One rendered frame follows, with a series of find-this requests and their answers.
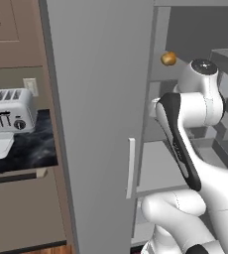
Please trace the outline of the grey fridge door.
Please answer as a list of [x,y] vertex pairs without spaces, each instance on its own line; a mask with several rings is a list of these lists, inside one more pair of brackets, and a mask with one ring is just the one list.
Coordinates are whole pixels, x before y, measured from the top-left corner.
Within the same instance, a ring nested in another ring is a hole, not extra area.
[[76,254],[130,254],[154,0],[39,6]]

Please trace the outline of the white wall socket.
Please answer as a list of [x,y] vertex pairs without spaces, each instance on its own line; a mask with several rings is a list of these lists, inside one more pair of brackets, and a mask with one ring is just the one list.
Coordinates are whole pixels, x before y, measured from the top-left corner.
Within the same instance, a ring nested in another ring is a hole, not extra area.
[[37,80],[35,78],[24,78],[24,86],[29,89],[35,97],[39,96]]

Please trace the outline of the brown base cupboard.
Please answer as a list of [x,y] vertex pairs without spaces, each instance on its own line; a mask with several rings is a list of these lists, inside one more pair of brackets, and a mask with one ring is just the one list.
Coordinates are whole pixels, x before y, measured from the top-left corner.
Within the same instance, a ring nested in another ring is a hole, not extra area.
[[0,175],[0,253],[71,242],[65,189],[54,168]]

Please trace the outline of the brown wall cupboard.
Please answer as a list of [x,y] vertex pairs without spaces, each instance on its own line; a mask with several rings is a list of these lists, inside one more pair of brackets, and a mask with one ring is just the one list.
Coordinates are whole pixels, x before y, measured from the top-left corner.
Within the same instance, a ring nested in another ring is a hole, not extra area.
[[38,0],[0,0],[0,68],[42,64]]

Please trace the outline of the silver four-slot toaster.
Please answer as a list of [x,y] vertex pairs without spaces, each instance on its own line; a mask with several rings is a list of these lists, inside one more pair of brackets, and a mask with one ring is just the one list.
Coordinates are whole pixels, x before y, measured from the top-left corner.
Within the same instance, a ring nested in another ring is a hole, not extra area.
[[0,132],[33,132],[37,109],[27,88],[0,89]]

